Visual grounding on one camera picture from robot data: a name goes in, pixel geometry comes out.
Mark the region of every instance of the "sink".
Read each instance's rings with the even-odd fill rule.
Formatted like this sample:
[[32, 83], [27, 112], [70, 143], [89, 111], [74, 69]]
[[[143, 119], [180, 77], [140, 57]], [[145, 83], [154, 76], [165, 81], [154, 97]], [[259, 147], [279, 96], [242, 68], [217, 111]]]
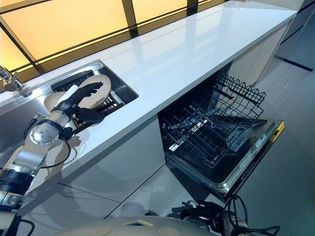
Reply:
[[[73, 84], [80, 85], [82, 80], [96, 74], [106, 75], [111, 81], [111, 92], [109, 99], [106, 100], [109, 103], [104, 103], [105, 109], [112, 109], [115, 112], [138, 97], [138, 94], [102, 61], [96, 60], [49, 80], [45, 85], [35, 88], [30, 97], [15, 97], [5, 104], [0, 104], [0, 167], [3, 167], [14, 150], [23, 144], [23, 133], [31, 119], [38, 113], [45, 116], [49, 114], [44, 106], [44, 100], [48, 95], [66, 91]], [[75, 124], [76, 133], [91, 125], [77, 120]]]

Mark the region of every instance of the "dishwasher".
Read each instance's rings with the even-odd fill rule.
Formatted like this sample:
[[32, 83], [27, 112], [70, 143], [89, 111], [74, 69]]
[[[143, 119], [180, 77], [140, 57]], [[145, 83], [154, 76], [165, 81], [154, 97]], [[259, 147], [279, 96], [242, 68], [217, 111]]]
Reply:
[[166, 161], [227, 202], [284, 129], [260, 117], [265, 96], [216, 72], [158, 114]]

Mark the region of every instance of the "cabinet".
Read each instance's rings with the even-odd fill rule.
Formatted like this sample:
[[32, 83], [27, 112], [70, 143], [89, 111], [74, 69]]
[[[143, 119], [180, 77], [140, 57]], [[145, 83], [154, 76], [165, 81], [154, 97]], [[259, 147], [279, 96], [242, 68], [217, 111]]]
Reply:
[[79, 177], [62, 183], [122, 202], [165, 163], [157, 116], [119, 143], [111, 153], [101, 153], [104, 158]]
[[229, 75], [248, 85], [254, 84], [272, 57], [286, 27], [284, 25], [235, 59]]
[[[35, 223], [32, 236], [45, 236], [102, 220], [118, 202], [58, 184], [55, 194], [23, 216]], [[17, 236], [25, 236], [30, 226], [21, 223]]]

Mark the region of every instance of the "dishwasher rack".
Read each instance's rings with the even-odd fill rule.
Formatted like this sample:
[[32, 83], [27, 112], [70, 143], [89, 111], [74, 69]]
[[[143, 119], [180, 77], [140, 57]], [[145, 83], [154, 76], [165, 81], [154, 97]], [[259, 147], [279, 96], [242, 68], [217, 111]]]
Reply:
[[266, 93], [220, 71], [215, 77], [212, 88], [161, 118], [166, 155], [197, 158], [212, 168], [247, 140], [243, 134], [263, 112]]

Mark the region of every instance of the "white countertop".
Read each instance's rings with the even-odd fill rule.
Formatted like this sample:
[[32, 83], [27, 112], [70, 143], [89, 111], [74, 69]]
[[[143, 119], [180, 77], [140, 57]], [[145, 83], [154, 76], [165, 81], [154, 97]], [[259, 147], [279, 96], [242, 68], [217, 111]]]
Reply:
[[[40, 84], [100, 59], [139, 95], [102, 123], [77, 134], [81, 143], [75, 148], [77, 153], [71, 153], [72, 161], [63, 167], [41, 170], [29, 192], [48, 179], [53, 181], [51, 177], [60, 171], [63, 178], [67, 177], [287, 23], [295, 13], [254, 1], [228, 1], [29, 81], [28, 86]], [[2, 93], [0, 100], [9, 96], [8, 92]], [[53, 152], [48, 158], [53, 159]]]

